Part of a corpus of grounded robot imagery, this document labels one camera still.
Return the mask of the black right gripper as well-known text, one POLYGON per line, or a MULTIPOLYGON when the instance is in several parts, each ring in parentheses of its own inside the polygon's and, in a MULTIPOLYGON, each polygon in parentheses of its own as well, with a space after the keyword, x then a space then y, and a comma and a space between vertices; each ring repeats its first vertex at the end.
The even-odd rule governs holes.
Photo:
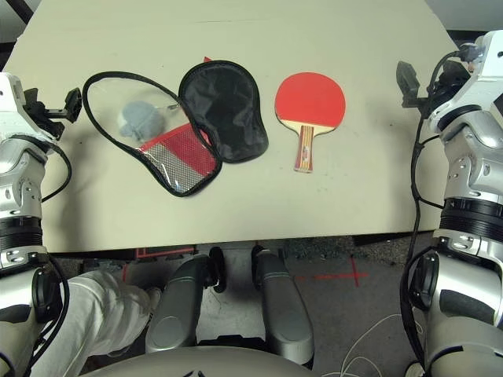
MULTIPOLYGON (((448 60, 442 68, 442 81, 445 84, 465 84, 470 79, 470 73, 460 62, 448 60)), ((402 93, 402 107, 418 107, 422 118, 428 118, 436 108, 450 100, 450 87, 438 82, 431 94, 418 98, 420 83, 410 63, 400 60, 397 63, 395 76, 402 93)))

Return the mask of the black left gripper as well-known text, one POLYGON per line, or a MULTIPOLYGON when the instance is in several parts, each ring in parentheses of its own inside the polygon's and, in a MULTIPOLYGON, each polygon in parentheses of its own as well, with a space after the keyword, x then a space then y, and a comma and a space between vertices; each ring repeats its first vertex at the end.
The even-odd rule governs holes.
POLYGON ((64 109, 47 109, 38 101, 38 89, 24 91, 24 110, 28 113, 35 124, 46 131, 54 140, 59 141, 64 132, 64 124, 61 119, 67 119, 74 123, 82 109, 82 92, 80 88, 70 90, 65 98, 64 109))

